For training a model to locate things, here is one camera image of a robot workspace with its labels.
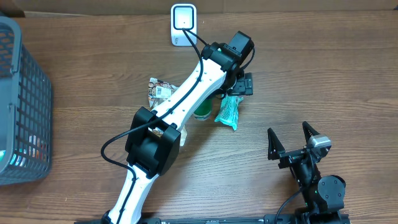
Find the wood grain surface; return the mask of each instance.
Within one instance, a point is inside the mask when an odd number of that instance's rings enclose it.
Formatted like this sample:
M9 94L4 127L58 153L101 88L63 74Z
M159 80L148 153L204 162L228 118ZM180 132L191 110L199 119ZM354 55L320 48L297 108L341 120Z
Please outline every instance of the wood grain surface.
M111 209L126 171L100 147L148 106L150 77L180 85L198 59L170 43L169 16L18 19L24 43L54 88L53 168L44 180L0 187L0 223L63 224ZM322 175L347 182L352 223L398 223L398 13L394 11L198 15L200 36L228 42L241 30L256 56L254 95L238 130L187 123L186 145L152 187L143 212L160 218L275 213L298 187L268 161L267 128L286 149L305 143L302 121L333 141ZM125 162L126 139L107 148ZM284 210L303 205L296 198Z
M184 0L12 1L23 11L102 16L170 14L170 8L174 4L186 2ZM189 3L196 6L198 13L392 10L398 4L397 0L189 0Z

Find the basket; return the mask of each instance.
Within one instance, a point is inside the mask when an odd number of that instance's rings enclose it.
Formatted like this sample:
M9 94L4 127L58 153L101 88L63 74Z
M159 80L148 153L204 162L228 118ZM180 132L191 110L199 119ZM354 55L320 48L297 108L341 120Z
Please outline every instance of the basket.
M51 82L23 46L18 24L0 16L0 185L50 172L52 97Z

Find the black cable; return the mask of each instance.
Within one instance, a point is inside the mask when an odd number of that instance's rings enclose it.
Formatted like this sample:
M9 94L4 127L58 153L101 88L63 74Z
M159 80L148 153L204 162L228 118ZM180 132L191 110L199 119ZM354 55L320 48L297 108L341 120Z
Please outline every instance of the black cable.
M315 178L315 166L313 164L313 160L312 160L312 156L311 156L311 150L308 151L307 154L308 158L311 160L311 180L310 180L310 184L312 184L314 178ZM291 201L293 200L297 195L299 195L300 193L302 193L304 191L304 189L309 188L310 185L306 186L306 187L301 187L296 193L294 193L292 196L290 196L290 198L288 198L278 209L278 212L275 215L275 220L274 220L274 224L277 224L278 222L278 217L280 215L280 213L282 212L282 210L284 209L284 207Z
M220 97L217 97L217 96L215 96L215 98L217 98L217 99L219 99L219 100L223 100L224 98L226 98L226 96L227 96L226 90L223 90L222 88L219 88L218 90L224 91L224 93L221 94L221 95L222 95L221 98L220 98Z
M205 42L204 40L202 40L200 37L198 37L196 34L192 33L191 31L186 30L186 29L182 29L182 32L185 34L185 36L187 37L187 39L188 39L189 42L191 43L192 47L195 49L195 52L197 53L197 55L198 55L198 57L199 57L199 61L200 61L200 73L199 73L199 77L197 78L196 82L193 84L193 86L191 87L191 89L189 89L188 92L187 92L178 102L176 102L176 104L174 104L173 107L171 107L170 109L168 109L167 112L166 112L165 114L163 114L162 116L158 117L157 119L155 119L155 120L153 120L153 121L151 121L151 122L149 122L149 123L147 123L147 124L143 124L143 125L141 125L141 126L139 126L139 127L136 127L136 128L134 128L134 129L130 129L130 130L125 131L125 132L123 132L123 133L121 133L121 134L118 134L117 136L115 136L115 137L109 139L108 141L106 141L106 143L105 143L105 144L102 146L102 148L101 148L101 156L102 156L102 158L104 158L104 160L106 160L107 162L110 162L110 163L112 163L112 164L115 164L115 165L117 165L117 166L119 166L119 167L126 168L126 169L129 170L129 171L132 173L132 175L133 175L132 184L131 184L131 186L130 186L129 192L128 192L127 195L126 195L126 198L124 199L124 202L123 202L123 204L122 204L122 207L121 207L121 209L120 209L120 211L119 211L119 217L118 217L118 221L116 222L116 224L119 224L119 222L120 222L120 219L121 219L122 214L123 214L123 211L124 211L124 207L126 206L127 200L129 199L129 197L130 197L130 195L131 195L131 192L132 192L132 189L133 189L133 187L134 187L134 185L135 185L135 183L136 183L137 175L136 175L136 173L134 172L134 170L133 170L131 167L129 167L129 166L125 165L125 164L122 164L122 163L120 163L120 162L116 162L116 161L114 161L114 160L112 160L112 159L106 157L106 155L105 155L105 148L106 148L109 144L111 144L112 142L114 142L114 141L116 141L116 140L118 140L118 139L120 139L120 138L122 138L122 137L124 137L124 136L126 136L126 135L128 135L128 134L131 134L131 133L133 133L133 132L136 132L136 131L138 131L138 130L140 130L140 129L148 128L149 126L152 126L152 125L158 123L159 121L161 121L161 120L162 120L163 118L165 118L167 115L173 113L173 110L174 110L176 107L178 107L179 104L182 103L182 102L189 96L189 94L195 89L195 87L199 84L199 82L200 82L200 80L201 80L201 76L203 75L203 60L202 60L202 58L201 58L201 55L200 55L200 52L199 52L198 48L197 48L196 45L192 42L191 38L188 36L187 31L188 31L189 33L193 34L195 37L197 37L197 38L198 38L200 41L202 41L204 44L206 44L206 42Z
M243 66L241 67L241 70L246 69L246 68L250 65L251 61L252 61L253 58L254 58L254 54L255 54L255 53L256 53L256 50L255 50L254 47L253 47L250 60L249 60L245 65L243 65Z
M274 220L274 224L278 223L278 216L280 215L280 213L282 212L282 210L284 209L284 207L291 201L293 200L297 195L299 195L301 192L303 192L304 188L301 187L296 193L294 193L292 196L290 196L290 198L288 198L279 208L278 212L275 215L275 220Z
M189 32L190 34L194 35L198 40L200 40L204 45L207 45L206 41L204 41L202 38L200 38L196 33L192 32L192 31L190 31L190 30L187 30L187 29L182 29L182 30L183 30L183 31L185 30L185 31Z

